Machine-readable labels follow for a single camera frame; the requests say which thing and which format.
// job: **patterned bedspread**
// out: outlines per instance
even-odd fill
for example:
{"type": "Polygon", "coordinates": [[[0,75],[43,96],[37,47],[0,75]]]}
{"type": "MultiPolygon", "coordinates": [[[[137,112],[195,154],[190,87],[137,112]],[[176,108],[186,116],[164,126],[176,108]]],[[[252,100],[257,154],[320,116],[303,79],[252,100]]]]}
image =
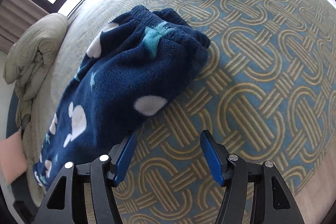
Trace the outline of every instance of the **patterned bedspread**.
{"type": "MultiPolygon", "coordinates": [[[[336,11],[326,0],[86,0],[34,101],[24,139],[30,165],[90,42],[139,4],[173,8],[212,43],[196,81],[138,131],[126,180],[115,190],[124,223],[214,222],[224,189],[199,147],[206,128],[247,161],[272,160],[291,191],[300,191],[335,132],[336,11]]],[[[38,203],[43,195],[31,172],[28,180],[38,203]]],[[[251,185],[245,222],[252,192],[251,185]]],[[[87,204],[93,223],[89,195],[87,204]]]]}

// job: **pink fabric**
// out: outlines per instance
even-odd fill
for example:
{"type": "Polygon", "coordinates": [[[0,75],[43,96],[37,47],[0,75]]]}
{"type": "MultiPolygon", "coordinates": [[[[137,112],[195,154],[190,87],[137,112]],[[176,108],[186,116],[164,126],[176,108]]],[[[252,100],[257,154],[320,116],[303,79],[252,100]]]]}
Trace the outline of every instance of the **pink fabric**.
{"type": "Polygon", "coordinates": [[[0,166],[7,185],[10,185],[27,170],[27,159],[22,148],[21,130],[0,142],[0,166]]]}

